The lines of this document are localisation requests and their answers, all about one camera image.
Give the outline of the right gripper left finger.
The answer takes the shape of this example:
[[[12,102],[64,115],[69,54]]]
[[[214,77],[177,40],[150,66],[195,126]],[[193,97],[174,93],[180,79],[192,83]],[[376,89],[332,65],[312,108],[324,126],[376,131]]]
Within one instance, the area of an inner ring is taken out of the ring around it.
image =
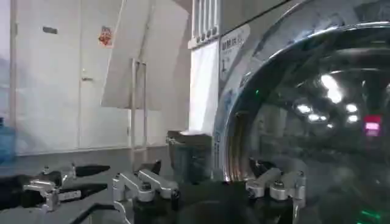
[[[162,161],[144,163],[134,172],[118,173],[113,179],[113,205],[125,211],[134,201],[152,203],[156,195],[170,201],[179,199],[179,186],[160,176]]]

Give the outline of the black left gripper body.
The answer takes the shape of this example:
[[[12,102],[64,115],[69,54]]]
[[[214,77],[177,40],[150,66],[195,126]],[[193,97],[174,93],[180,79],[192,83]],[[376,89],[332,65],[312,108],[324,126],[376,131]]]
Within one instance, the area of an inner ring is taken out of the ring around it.
[[[31,181],[49,181],[55,187],[62,185],[62,175],[59,171],[39,173],[35,176],[14,175],[1,177],[1,210],[13,209],[19,206],[32,208],[46,202],[46,199],[37,191],[25,190],[24,186]]]

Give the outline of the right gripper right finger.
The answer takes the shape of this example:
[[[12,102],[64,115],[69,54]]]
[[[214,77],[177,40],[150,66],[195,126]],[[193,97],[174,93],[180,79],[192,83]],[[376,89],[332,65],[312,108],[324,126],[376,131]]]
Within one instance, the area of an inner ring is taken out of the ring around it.
[[[253,158],[249,158],[249,167],[255,176],[245,183],[250,198],[263,198],[268,193],[277,201],[290,198],[298,208],[306,205],[307,178],[302,170],[283,172],[272,162]]]

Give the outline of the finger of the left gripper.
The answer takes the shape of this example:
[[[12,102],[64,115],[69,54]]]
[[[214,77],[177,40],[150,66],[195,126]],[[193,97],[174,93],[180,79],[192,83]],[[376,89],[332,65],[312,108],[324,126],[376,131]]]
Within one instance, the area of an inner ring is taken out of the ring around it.
[[[109,165],[101,164],[87,164],[82,166],[70,164],[53,169],[45,167],[44,170],[38,174],[38,180],[50,183],[64,183],[67,180],[97,175],[108,171],[109,169]]]
[[[106,190],[105,183],[81,183],[72,186],[56,186],[51,181],[33,180],[23,186],[23,207],[55,211],[61,204],[83,200]]]

